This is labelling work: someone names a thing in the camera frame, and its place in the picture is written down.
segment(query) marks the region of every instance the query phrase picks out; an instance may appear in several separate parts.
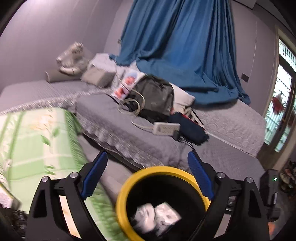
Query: screw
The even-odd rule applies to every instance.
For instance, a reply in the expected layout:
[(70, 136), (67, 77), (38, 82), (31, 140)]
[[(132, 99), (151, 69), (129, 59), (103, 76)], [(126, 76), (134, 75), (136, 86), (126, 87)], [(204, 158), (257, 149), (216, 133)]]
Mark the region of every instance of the screw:
[(253, 182), (253, 178), (251, 178), (251, 177), (247, 177), (247, 182), (248, 182), (248, 183), (252, 183), (252, 182)]
[(72, 172), (71, 174), (70, 174), (70, 177), (71, 178), (76, 178), (78, 176), (78, 173), (77, 172)]
[(43, 178), (41, 179), (41, 181), (44, 182), (44, 183), (47, 182), (47, 181), (48, 181), (48, 176), (43, 177)]
[(225, 177), (225, 174), (223, 172), (218, 172), (217, 173), (217, 177), (220, 178), (220, 179), (222, 179), (222, 178)]

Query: door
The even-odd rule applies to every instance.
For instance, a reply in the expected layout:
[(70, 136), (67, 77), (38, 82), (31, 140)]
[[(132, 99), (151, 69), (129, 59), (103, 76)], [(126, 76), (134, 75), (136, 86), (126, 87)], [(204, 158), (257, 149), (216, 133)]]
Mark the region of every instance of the door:
[(295, 125), (296, 58), (281, 40), (279, 41), (279, 54), (274, 93), (265, 116), (264, 144), (257, 155), (265, 169), (274, 166)]

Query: power strip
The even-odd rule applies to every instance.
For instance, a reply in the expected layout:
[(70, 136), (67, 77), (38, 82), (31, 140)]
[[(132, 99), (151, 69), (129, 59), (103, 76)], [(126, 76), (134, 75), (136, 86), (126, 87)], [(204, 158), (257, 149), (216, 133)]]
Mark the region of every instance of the power strip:
[(180, 130), (180, 124), (166, 123), (166, 122), (154, 122), (153, 134), (159, 136), (173, 136), (174, 131)]

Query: gray backpack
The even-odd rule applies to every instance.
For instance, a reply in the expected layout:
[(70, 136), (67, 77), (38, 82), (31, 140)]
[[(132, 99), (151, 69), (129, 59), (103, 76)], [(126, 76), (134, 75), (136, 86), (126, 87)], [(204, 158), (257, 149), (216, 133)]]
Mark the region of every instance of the gray backpack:
[[(151, 123), (168, 121), (174, 101), (174, 89), (169, 82), (153, 75), (146, 75), (140, 79), (134, 90), (141, 93), (145, 99), (145, 106), (139, 116)], [(143, 98), (134, 91), (131, 91), (127, 98), (135, 99), (140, 105), (143, 102)], [(128, 102), (126, 106), (129, 111), (138, 109), (135, 102)]]

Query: curtain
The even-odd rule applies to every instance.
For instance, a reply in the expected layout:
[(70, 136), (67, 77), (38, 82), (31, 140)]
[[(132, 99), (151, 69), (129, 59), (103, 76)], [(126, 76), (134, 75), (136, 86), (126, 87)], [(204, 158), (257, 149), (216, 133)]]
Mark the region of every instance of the curtain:
[(118, 65), (140, 71), (195, 96), (197, 104), (250, 104), (236, 72), (228, 0), (134, 0), (121, 37)]

